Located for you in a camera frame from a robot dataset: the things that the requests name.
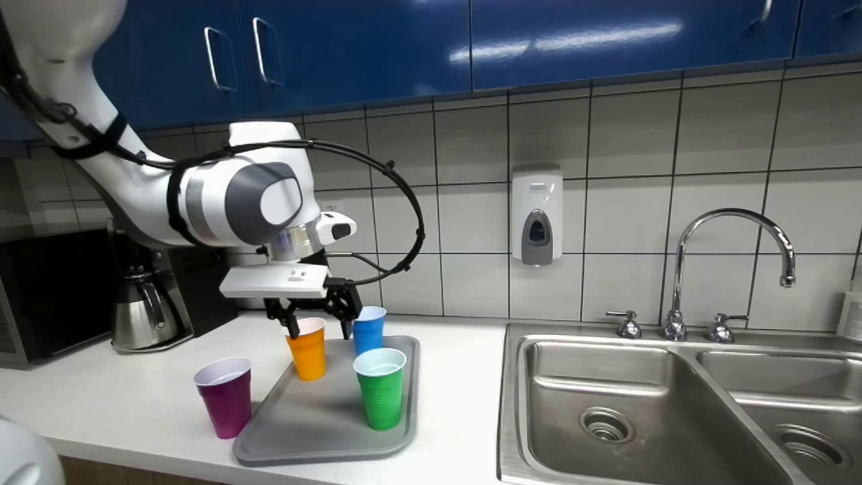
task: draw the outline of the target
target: soap dispenser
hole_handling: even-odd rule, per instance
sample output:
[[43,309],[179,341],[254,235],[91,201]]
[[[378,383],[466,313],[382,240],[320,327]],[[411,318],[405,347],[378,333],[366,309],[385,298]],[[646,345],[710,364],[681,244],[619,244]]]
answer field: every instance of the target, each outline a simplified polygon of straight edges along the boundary
[[564,174],[559,166],[512,172],[512,259],[551,265],[564,256]]

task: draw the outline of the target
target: black appliance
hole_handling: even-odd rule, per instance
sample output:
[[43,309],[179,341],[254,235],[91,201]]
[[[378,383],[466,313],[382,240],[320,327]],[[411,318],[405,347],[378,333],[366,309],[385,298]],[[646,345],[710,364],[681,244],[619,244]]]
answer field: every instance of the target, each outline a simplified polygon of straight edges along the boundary
[[32,367],[111,333],[105,230],[0,242],[0,367]]
[[218,292],[230,271],[226,250],[173,248],[157,252],[155,266],[188,333],[208,333],[241,314],[241,304]]

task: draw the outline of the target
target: orange cup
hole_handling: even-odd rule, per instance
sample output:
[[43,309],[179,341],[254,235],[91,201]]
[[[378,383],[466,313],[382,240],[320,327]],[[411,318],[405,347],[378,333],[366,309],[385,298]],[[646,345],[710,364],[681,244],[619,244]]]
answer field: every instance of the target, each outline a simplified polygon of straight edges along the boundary
[[324,318],[300,318],[300,336],[285,333],[295,371],[303,383],[320,380],[327,374]]

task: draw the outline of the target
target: plastic cup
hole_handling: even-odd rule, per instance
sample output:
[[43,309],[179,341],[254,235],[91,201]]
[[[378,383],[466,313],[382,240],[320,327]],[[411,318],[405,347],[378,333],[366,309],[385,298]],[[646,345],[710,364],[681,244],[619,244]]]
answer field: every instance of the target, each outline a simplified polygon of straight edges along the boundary
[[385,308],[362,308],[351,327],[355,355],[382,347]]
[[285,333],[295,371],[303,383],[320,380],[327,374],[324,318],[300,318],[300,336]]
[[195,374],[195,384],[208,403],[215,436],[238,436],[250,420],[250,360],[215,360]]
[[396,428],[405,411],[408,355],[396,347],[374,347],[354,360],[362,387],[362,407],[369,428]]

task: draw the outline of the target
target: sink drain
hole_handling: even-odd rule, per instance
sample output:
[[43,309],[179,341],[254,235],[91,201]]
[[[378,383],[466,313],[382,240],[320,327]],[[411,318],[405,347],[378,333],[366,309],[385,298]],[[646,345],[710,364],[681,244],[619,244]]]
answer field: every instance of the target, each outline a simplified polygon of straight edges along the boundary
[[831,440],[825,440],[820,432],[808,426],[782,422],[780,441],[785,449],[820,463],[842,465],[847,460],[842,448],[835,448]]
[[583,428],[600,441],[630,441],[637,436],[637,426],[611,407],[584,409]]

